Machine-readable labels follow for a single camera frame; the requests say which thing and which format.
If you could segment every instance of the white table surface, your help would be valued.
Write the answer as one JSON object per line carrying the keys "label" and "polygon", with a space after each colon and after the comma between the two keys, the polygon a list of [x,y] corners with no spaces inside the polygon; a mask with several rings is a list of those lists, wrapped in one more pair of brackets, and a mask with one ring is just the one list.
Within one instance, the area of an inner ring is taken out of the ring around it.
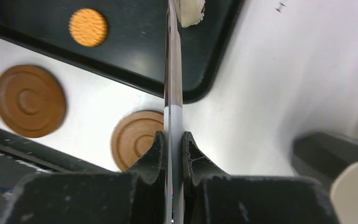
{"label": "white table surface", "polygon": [[[184,127],[231,174],[293,175],[294,137],[328,130],[358,137],[358,1],[249,0],[209,94],[184,106]],[[33,139],[117,171],[110,137],[163,99],[0,39],[0,74],[17,64],[51,71],[68,113],[54,133]],[[10,131],[0,120],[0,128]]]}

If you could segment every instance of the silver shaft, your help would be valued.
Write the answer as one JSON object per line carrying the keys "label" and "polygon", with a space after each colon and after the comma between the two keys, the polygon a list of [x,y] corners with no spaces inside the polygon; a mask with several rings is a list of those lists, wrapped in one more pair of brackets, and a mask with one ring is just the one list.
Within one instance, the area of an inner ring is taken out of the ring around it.
{"label": "silver shaft", "polygon": [[176,12],[180,2],[176,0],[175,5],[174,1],[168,0],[165,34],[164,135],[168,147],[165,224],[171,223],[172,206],[175,224],[182,224],[184,217],[181,25]]}

